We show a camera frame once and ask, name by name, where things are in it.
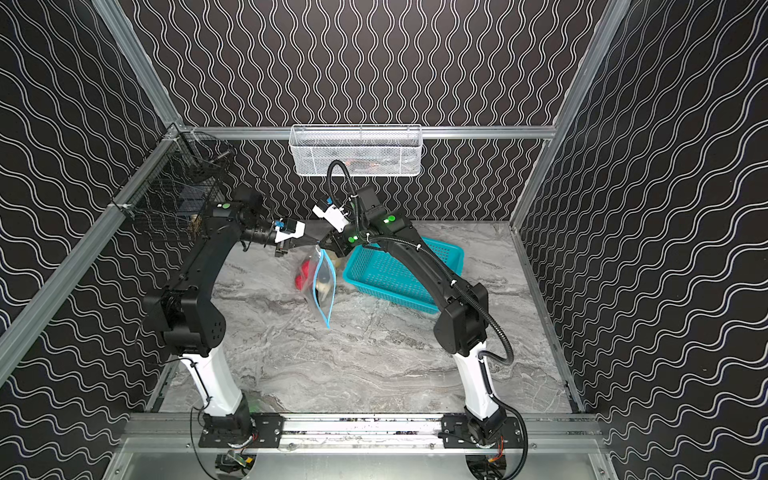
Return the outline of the dark red apple toy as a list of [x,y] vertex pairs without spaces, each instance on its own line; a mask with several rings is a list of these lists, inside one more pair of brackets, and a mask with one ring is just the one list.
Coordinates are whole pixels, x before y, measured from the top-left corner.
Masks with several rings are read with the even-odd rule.
[[297,268],[294,276],[295,288],[300,291],[306,291],[312,283],[314,266],[311,259],[305,259]]

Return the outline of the clear zip top bag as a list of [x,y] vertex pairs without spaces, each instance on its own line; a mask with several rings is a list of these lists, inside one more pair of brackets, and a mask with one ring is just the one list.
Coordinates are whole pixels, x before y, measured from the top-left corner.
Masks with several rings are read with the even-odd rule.
[[337,272],[325,249],[314,246],[294,275],[295,288],[303,296],[311,315],[330,328],[337,288]]

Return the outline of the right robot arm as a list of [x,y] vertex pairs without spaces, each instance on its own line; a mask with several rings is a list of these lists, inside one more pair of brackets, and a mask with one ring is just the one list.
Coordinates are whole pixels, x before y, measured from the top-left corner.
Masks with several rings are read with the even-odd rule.
[[449,268],[412,221],[401,210],[387,208],[369,187],[344,200],[321,200],[312,212],[331,225],[321,247],[345,257],[357,248],[373,246],[403,265],[425,288],[438,309],[434,336],[453,357],[464,388],[465,437],[482,447],[498,445],[509,410],[496,395],[489,363],[511,365],[514,350],[490,314],[486,287],[470,284]]

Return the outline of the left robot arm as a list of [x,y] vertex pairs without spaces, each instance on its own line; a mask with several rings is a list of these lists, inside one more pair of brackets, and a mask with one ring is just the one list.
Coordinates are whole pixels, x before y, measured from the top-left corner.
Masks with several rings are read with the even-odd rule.
[[257,244],[280,256],[306,231],[300,220],[269,218],[263,197],[241,186],[230,198],[211,199],[192,222],[198,238],[168,283],[143,300],[145,327],[184,365],[201,397],[193,421],[202,424],[200,445],[242,448],[257,435],[248,401],[236,385],[222,344],[225,316],[212,302],[213,287],[236,244]]

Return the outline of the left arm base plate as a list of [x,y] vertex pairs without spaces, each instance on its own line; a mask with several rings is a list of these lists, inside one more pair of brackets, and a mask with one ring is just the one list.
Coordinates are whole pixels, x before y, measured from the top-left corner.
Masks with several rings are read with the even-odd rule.
[[204,414],[203,433],[197,442],[201,448],[277,448],[285,418],[276,413],[251,413],[211,417]]

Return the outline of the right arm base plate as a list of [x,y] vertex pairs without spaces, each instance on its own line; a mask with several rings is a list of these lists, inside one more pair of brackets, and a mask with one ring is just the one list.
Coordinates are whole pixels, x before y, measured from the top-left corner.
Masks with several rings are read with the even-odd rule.
[[441,418],[438,437],[447,449],[505,448],[523,446],[522,429],[513,416],[497,411],[486,420],[478,420],[469,412],[446,414]]

